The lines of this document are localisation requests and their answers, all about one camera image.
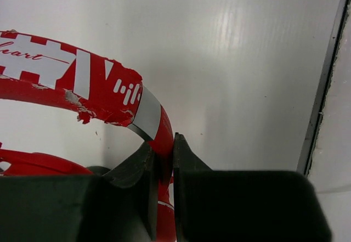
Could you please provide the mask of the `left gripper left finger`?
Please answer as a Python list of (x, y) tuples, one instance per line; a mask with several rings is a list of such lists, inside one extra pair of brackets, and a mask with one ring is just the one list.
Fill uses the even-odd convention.
[(158, 179), (147, 143), (110, 171), (1, 150), (1, 241), (154, 241)]

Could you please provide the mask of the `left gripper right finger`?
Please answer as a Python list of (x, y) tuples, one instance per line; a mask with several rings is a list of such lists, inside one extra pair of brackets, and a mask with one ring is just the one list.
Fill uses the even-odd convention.
[(294, 171), (216, 171), (176, 134), (178, 241), (331, 241), (313, 185)]

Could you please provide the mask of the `red headphones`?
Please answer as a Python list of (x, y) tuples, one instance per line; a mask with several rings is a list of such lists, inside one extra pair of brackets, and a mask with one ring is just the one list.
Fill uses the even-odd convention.
[(161, 161), (157, 240), (176, 240), (168, 191), (173, 181), (172, 126), (136, 71), (67, 43), (2, 31), (1, 98), (71, 110), (83, 123), (99, 119), (142, 137)]

